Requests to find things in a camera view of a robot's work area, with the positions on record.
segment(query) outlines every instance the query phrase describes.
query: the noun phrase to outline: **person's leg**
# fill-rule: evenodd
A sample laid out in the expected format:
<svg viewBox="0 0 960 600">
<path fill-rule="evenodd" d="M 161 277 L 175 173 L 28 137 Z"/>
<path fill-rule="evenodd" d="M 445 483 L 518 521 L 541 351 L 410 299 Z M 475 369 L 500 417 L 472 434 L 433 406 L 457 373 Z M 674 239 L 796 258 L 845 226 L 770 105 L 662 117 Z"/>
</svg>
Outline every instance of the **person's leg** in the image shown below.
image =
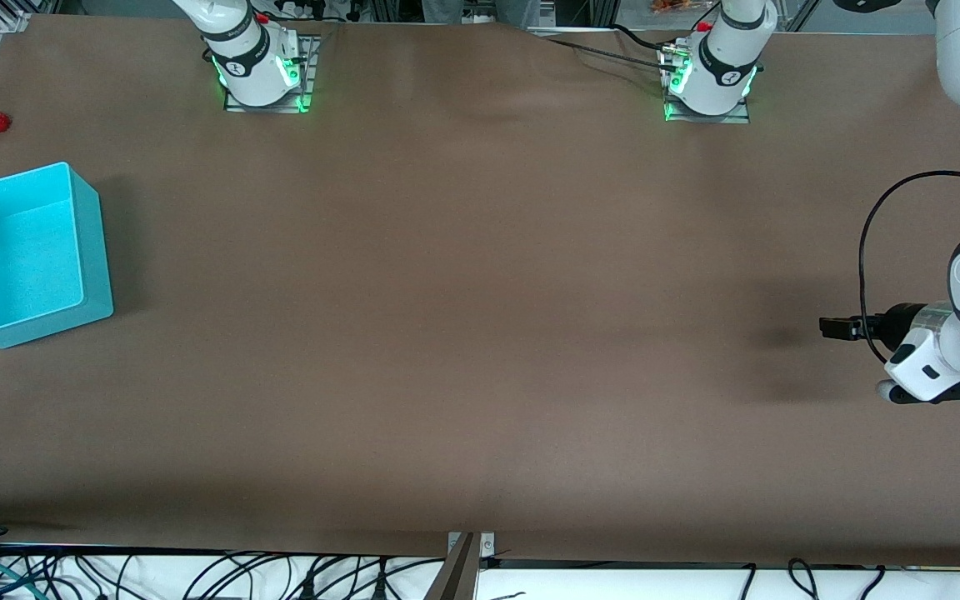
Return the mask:
<svg viewBox="0 0 960 600">
<path fill-rule="evenodd" d="M 425 23 L 462 24 L 465 0 L 422 0 Z"/>
<path fill-rule="evenodd" d="M 519 29 L 540 24 L 540 0 L 495 0 L 495 12 L 500 23 Z"/>
</svg>

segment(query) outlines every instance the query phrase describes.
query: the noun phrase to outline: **mounting plate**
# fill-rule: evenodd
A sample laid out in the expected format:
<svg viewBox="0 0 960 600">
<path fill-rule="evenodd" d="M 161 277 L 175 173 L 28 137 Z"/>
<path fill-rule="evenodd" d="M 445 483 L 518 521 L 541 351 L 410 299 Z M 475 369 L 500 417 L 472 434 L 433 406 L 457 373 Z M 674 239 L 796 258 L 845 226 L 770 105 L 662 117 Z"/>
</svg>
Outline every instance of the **mounting plate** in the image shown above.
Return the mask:
<svg viewBox="0 0 960 600">
<path fill-rule="evenodd" d="M 458 537 L 462 532 L 450 532 L 447 534 L 447 553 L 454 548 L 454 543 L 458 542 Z M 480 558 L 491 558 L 495 555 L 495 532 L 480 532 Z"/>
<path fill-rule="evenodd" d="M 232 92 L 225 88 L 224 110 L 229 113 L 309 113 L 313 101 L 313 81 L 317 79 L 317 56 L 321 49 L 320 35 L 297 35 L 297 56 L 301 58 L 298 68 L 298 85 L 283 98 L 271 105 L 251 107 L 240 103 Z"/>
</svg>

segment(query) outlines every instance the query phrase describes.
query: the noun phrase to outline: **green led light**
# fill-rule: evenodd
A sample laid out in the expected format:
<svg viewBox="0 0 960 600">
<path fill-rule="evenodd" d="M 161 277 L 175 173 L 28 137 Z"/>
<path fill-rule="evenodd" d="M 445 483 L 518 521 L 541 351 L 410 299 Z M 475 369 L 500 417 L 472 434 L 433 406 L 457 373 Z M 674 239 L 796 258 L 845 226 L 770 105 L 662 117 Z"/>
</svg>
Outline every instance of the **green led light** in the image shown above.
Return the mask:
<svg viewBox="0 0 960 600">
<path fill-rule="evenodd" d="M 224 80 L 224 72 L 221 71 L 221 65 L 217 64 L 217 61 L 213 61 L 213 67 L 217 69 L 217 80 L 220 81 L 222 88 L 227 88 L 228 83 Z"/>
<path fill-rule="evenodd" d="M 301 96 L 298 96 L 294 100 L 294 106 L 298 109 L 299 113 L 309 113 L 309 105 L 313 101 L 312 92 L 304 92 Z"/>
<path fill-rule="evenodd" d="M 683 94 L 683 85 L 687 84 L 687 78 L 691 76 L 691 72 L 694 67 L 690 63 L 685 63 L 685 68 L 683 69 L 683 74 L 679 77 L 673 77 L 673 80 L 670 82 L 669 90 L 674 92 L 674 94 Z"/>
<path fill-rule="evenodd" d="M 283 76 L 283 83 L 291 85 L 291 87 L 294 87 L 294 84 L 298 83 L 298 73 L 294 71 L 288 72 L 286 66 L 283 66 L 285 64 L 289 64 L 289 63 L 283 60 L 283 58 L 281 58 L 281 60 L 277 61 L 277 68 L 281 69 L 281 76 Z"/>
<path fill-rule="evenodd" d="M 755 75 L 758 75 L 757 67 L 750 69 L 750 75 L 747 75 L 747 85 L 744 85 L 742 96 L 739 96 L 740 98 L 746 98 L 747 94 L 750 94 L 750 84 L 754 81 Z"/>
</svg>

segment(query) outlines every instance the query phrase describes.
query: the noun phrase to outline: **black band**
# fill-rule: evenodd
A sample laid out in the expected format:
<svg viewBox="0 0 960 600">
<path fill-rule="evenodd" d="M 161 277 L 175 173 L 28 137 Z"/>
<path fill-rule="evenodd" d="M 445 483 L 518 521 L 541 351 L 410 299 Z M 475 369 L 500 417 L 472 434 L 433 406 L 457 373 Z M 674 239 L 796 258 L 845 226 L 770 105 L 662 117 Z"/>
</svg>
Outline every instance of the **black band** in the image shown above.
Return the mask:
<svg viewBox="0 0 960 600">
<path fill-rule="evenodd" d="M 732 66 L 723 63 L 709 51 L 708 41 L 709 33 L 698 43 L 698 60 L 702 62 L 702 66 L 706 71 L 713 73 L 713 79 L 716 79 L 717 85 L 721 85 L 723 88 L 731 88 L 733 85 L 739 84 L 744 77 L 750 75 L 750 72 L 754 69 L 754 65 L 758 64 L 757 58 L 754 58 L 753 61 L 742 66 Z"/>
<path fill-rule="evenodd" d="M 217 64 L 221 65 L 221 68 L 233 77 L 251 75 L 251 69 L 254 68 L 254 65 L 259 64 L 269 53 L 269 30 L 265 27 L 259 29 L 262 30 L 262 38 L 250 50 L 237 57 L 225 57 L 223 54 L 214 52 L 213 60 L 216 60 Z"/>
<path fill-rule="evenodd" d="M 248 27 L 251 27 L 251 22 L 254 20 L 254 12 L 247 11 L 247 14 L 243 15 L 243 20 L 237 24 L 236 27 L 232 27 L 228 31 L 223 31 L 221 33 L 209 33 L 199 29 L 199 32 L 202 32 L 202 37 L 206 38 L 207 42 L 227 42 L 229 39 L 239 38 L 240 35 L 243 35 L 244 31 L 247 31 Z"/>
<path fill-rule="evenodd" d="M 743 31 L 751 31 L 753 29 L 758 29 L 762 26 L 762 23 L 765 23 L 765 12 L 768 10 L 768 7 L 762 8 L 762 15 L 754 19 L 754 22 L 737 22 L 736 19 L 728 16 L 727 12 L 724 12 L 724 4 L 721 4 L 721 20 L 728 24 L 729 27 L 735 29 L 742 29 Z"/>
</svg>

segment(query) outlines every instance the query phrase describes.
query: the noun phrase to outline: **plastic bin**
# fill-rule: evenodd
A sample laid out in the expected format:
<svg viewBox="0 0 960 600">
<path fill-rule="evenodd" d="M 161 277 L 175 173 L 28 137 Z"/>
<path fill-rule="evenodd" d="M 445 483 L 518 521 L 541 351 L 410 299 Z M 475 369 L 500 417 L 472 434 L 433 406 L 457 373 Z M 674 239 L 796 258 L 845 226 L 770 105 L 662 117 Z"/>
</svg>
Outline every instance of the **plastic bin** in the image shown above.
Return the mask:
<svg viewBox="0 0 960 600">
<path fill-rule="evenodd" d="M 0 348 L 113 314 L 98 192 L 59 162 L 0 179 Z"/>
</svg>

